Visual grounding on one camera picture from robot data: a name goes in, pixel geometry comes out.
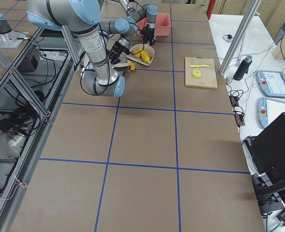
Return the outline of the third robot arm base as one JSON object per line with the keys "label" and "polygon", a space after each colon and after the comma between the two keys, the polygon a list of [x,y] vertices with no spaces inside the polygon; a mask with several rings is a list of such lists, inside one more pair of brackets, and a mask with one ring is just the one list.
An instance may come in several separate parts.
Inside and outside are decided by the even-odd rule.
{"label": "third robot arm base", "polygon": [[0,14],[0,48],[17,49],[29,35],[12,29],[3,14]]}

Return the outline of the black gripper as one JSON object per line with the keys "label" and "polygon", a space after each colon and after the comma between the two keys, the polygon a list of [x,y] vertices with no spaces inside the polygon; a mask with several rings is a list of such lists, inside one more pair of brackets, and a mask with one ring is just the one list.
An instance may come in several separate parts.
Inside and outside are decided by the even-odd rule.
{"label": "black gripper", "polygon": [[122,45],[121,43],[119,43],[118,41],[116,41],[112,48],[109,51],[109,58],[110,58],[110,62],[111,63],[119,63],[120,62],[120,55],[122,53],[125,53],[126,55],[130,54],[129,49]]}
{"label": "black gripper", "polygon": [[142,29],[142,39],[144,43],[149,42],[149,45],[154,45],[157,40],[155,38],[155,28],[143,28]]}

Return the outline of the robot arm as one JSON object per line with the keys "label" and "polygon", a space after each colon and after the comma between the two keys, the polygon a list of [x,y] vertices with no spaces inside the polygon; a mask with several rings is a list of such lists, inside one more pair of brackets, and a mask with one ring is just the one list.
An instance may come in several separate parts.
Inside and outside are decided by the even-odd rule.
{"label": "robot arm", "polygon": [[156,43],[155,28],[158,13],[157,6],[136,2],[135,0],[118,1],[127,15],[127,21],[133,32],[126,32],[124,36],[141,36],[143,44],[150,46]]}
{"label": "robot arm", "polygon": [[91,95],[120,97],[125,89],[125,78],[109,63],[104,32],[111,28],[112,32],[124,37],[132,36],[135,33],[132,23],[145,17],[145,8],[132,12],[128,1],[120,3],[130,16],[109,23],[101,21],[97,0],[27,1],[28,20],[32,24],[50,30],[61,30],[67,26],[77,36],[91,65],[84,74],[84,84]]}

